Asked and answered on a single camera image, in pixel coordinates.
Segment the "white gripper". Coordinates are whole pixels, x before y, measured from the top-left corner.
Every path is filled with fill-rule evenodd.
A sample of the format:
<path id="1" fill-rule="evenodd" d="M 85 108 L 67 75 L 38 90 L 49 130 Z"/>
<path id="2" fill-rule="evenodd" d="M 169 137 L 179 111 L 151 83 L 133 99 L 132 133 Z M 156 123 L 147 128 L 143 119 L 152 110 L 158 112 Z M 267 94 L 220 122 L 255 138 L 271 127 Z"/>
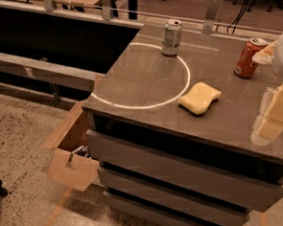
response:
<path id="1" fill-rule="evenodd" d="M 271 64 L 274 73 L 283 79 L 283 34 L 252 56 L 261 65 Z M 283 132 L 283 85 L 268 87 L 260 103 L 250 140 L 258 146 L 267 146 Z"/>

